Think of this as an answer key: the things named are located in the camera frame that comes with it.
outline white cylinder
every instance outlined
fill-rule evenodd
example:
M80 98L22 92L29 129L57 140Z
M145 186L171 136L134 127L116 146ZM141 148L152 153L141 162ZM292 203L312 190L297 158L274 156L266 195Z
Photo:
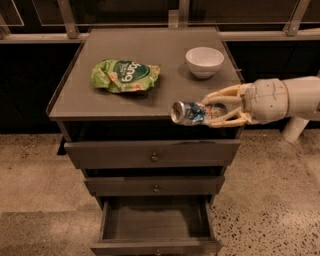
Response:
M284 139L290 143L296 141L303 129L307 126L309 120L305 120L301 117L291 117L288 124L282 131Z

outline gray countertop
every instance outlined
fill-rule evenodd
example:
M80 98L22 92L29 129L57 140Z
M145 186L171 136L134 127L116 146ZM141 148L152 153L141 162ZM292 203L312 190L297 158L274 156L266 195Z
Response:
M211 78L195 78L185 63L194 47L216 48L225 55ZM93 67L104 59L160 64L155 88L147 96L111 94L90 84ZM199 101L206 94L239 84L240 79L214 28L93 29L49 113L51 120L168 119L175 101Z

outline crumpled snack bag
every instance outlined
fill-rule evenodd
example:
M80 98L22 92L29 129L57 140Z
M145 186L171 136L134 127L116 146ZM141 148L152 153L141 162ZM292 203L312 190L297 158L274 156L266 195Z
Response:
M154 87L159 74L160 65L104 60L93 68L91 84L95 88L105 88L111 93L146 92Z

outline cabinet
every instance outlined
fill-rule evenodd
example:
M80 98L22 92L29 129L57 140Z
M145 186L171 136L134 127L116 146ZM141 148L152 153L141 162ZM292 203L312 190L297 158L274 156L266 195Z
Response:
M214 77L188 71L185 53L219 49L225 62ZM103 59L161 64L145 96L116 95L90 85ZM96 255L219 251L210 204L239 147L241 128L185 127L170 120L177 100L240 83L214 28L93 29L48 107L75 168L103 210Z

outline speckled floor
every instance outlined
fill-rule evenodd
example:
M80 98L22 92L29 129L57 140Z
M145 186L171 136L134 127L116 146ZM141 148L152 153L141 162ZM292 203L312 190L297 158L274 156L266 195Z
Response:
M101 211L61 135L0 135L0 255L93 255ZM320 132L245 130L212 206L219 256L320 255Z

